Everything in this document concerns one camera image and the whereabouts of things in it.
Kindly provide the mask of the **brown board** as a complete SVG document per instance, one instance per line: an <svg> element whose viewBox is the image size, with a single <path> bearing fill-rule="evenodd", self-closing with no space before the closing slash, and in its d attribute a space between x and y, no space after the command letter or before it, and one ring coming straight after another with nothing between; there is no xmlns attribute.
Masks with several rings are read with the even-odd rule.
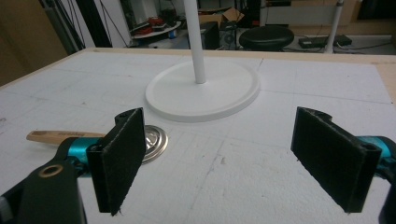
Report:
<svg viewBox="0 0 396 224"><path fill-rule="evenodd" d="M66 56L38 0L0 0L0 87Z"/></svg>

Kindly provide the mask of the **white metal pole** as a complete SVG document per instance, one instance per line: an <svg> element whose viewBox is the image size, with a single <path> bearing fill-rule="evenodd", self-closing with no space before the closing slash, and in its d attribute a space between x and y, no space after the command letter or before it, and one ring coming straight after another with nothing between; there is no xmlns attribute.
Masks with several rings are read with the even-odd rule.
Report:
<svg viewBox="0 0 396 224"><path fill-rule="evenodd" d="M333 54L333 42L335 40L337 27L341 18L344 0L337 0L335 10L332 18L332 28L327 39L327 44L324 50L325 54Z"/></svg>

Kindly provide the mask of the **round white shelf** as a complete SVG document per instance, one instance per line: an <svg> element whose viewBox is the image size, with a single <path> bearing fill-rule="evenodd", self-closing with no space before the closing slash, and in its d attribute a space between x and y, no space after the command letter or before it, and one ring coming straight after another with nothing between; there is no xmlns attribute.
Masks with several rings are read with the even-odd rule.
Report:
<svg viewBox="0 0 396 224"><path fill-rule="evenodd" d="M181 25L181 21L177 21L175 26L169 27L169 28L165 28L162 31L158 31L158 32L151 32L149 34L146 35L132 35L131 39L135 40L135 39L142 39L142 38L148 38L148 37L153 37L153 36L157 36L157 35L164 35L167 34L169 35L171 32L174 32L179 26Z"/></svg>

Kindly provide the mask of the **white lamp stand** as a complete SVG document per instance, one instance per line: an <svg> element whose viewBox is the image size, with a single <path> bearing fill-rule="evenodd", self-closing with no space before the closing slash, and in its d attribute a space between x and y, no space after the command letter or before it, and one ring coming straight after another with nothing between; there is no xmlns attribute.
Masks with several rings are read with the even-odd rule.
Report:
<svg viewBox="0 0 396 224"><path fill-rule="evenodd" d="M174 65L150 81L148 106L179 122L222 119L250 105L260 91L256 72L238 63L204 57L196 0L183 0L191 60Z"/></svg>

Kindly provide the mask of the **wooden-handled metal utensil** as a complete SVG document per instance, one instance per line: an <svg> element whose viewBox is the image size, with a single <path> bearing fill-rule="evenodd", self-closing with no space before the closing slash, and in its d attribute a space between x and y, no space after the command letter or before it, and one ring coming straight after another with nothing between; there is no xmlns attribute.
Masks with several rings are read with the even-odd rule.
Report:
<svg viewBox="0 0 396 224"><path fill-rule="evenodd" d="M168 136L165 131L157 126L146 125L146 155L143 164L154 161L166 149ZM40 143L60 145L68 137L104 137L104 133L88 133L77 131L31 131L27 134L26 139Z"/></svg>

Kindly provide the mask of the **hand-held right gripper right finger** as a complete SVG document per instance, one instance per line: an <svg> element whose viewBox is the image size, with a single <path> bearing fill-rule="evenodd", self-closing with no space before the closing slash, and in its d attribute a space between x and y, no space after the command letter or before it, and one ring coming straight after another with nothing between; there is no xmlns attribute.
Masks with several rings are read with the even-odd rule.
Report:
<svg viewBox="0 0 396 224"><path fill-rule="evenodd" d="M330 115L299 106L291 151L345 212L362 211L380 159L379 147L334 124Z"/></svg>

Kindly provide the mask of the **cardboard box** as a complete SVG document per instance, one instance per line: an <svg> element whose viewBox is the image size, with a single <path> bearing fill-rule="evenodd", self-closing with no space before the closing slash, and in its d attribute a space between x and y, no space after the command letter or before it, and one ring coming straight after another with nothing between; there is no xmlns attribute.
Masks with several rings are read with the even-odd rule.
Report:
<svg viewBox="0 0 396 224"><path fill-rule="evenodd" d="M226 21L241 21L245 15L235 7L200 8L198 10L199 22L215 21L218 26Z"/></svg>

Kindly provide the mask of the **white foam board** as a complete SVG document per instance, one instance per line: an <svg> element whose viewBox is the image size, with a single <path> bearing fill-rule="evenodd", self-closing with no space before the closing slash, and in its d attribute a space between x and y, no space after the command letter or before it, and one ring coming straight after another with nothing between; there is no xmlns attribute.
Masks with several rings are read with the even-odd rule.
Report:
<svg viewBox="0 0 396 224"><path fill-rule="evenodd" d="M147 111L169 137L143 165L120 212L99 212L92 182L79 182L90 224L376 224L389 183L372 182L361 213L347 214L290 149L295 113L323 111L356 135L396 140L396 56L226 52L262 87L225 119L178 123ZM177 50L88 49L0 87L0 193L51 159L33 130L105 133L120 112L144 107L162 70L188 60Z"/></svg>

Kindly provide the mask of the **black computer case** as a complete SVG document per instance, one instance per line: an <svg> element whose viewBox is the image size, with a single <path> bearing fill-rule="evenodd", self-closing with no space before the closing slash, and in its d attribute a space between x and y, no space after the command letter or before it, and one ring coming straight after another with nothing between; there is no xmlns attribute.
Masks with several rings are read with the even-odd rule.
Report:
<svg viewBox="0 0 396 224"><path fill-rule="evenodd" d="M208 21L200 24L203 49L219 48L219 27L216 21Z"/></svg>

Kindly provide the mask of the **grey metal stand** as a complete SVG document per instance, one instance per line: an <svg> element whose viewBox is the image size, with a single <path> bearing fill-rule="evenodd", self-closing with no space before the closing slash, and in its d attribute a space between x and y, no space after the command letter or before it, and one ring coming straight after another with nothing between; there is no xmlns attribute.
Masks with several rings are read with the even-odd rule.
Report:
<svg viewBox="0 0 396 224"><path fill-rule="evenodd" d="M62 0L38 0L68 55L85 48Z"/></svg>

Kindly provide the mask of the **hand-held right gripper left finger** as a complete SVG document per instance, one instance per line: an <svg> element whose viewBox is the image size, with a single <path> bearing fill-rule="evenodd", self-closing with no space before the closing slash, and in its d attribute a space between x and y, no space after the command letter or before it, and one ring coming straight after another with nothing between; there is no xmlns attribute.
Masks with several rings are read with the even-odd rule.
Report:
<svg viewBox="0 0 396 224"><path fill-rule="evenodd" d="M146 154L143 108L118 114L115 126L89 146L89 169L101 213L115 216Z"/></svg>

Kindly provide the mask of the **black round stool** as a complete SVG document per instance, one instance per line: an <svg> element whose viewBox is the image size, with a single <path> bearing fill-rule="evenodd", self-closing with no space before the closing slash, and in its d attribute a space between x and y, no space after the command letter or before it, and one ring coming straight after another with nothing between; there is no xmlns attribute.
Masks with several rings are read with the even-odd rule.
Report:
<svg viewBox="0 0 396 224"><path fill-rule="evenodd" d="M294 33L287 27L266 25L242 33L239 44L253 51L281 51L294 40Z"/></svg>

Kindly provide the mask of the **black power strip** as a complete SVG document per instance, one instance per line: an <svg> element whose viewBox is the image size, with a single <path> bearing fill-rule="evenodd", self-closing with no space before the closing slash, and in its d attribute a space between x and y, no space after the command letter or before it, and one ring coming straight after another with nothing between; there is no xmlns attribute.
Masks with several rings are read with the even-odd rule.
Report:
<svg viewBox="0 0 396 224"><path fill-rule="evenodd" d="M328 44L328 37L321 36L321 37L300 38L298 40L298 44L302 49L324 48ZM333 41L333 45L335 47L338 46L343 47L351 44L352 44L352 40L346 35L337 35Z"/></svg>

